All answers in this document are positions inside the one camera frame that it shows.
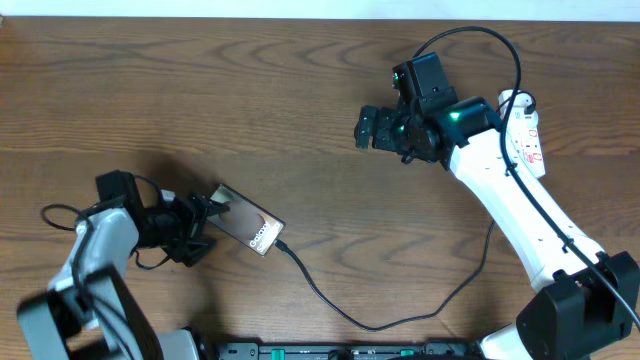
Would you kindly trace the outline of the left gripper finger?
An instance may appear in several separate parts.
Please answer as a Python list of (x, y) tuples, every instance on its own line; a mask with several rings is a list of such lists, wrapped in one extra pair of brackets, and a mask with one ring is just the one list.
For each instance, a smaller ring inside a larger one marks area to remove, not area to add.
[(184, 264), (186, 267), (193, 267), (204, 259), (214, 249), (215, 245), (216, 240), (210, 238), (187, 241), (179, 248), (177, 262)]
[(192, 205), (196, 220), (207, 220), (212, 216), (220, 215), (230, 210), (228, 205), (211, 200), (196, 192), (192, 193)]

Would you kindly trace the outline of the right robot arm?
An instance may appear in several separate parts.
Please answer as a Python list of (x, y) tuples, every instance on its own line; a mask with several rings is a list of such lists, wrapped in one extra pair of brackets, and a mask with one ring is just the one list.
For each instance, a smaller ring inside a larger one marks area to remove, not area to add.
[(637, 302), (638, 264), (607, 254), (562, 211), (529, 167), (541, 155), (524, 150), (525, 130), (513, 125), (502, 139), (500, 113), (481, 97), (459, 100), (435, 53), (395, 66), (393, 86), (396, 108), (362, 108), (357, 147), (451, 171), (500, 227), (535, 291), (514, 324), (479, 340), (481, 355), (583, 359), (628, 337), (624, 307)]

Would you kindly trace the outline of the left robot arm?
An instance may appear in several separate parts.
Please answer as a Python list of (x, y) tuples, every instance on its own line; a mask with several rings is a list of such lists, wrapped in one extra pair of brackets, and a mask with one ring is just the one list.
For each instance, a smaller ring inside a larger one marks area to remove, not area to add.
[(201, 238), (209, 217), (228, 206), (198, 193), (157, 189), (145, 206), (138, 176), (114, 170), (96, 179), (99, 200), (76, 210), (71, 253), (46, 291), (23, 300), (17, 320), (35, 359), (214, 359), (189, 327), (157, 333), (125, 284), (130, 260), (160, 248), (191, 267), (212, 249)]

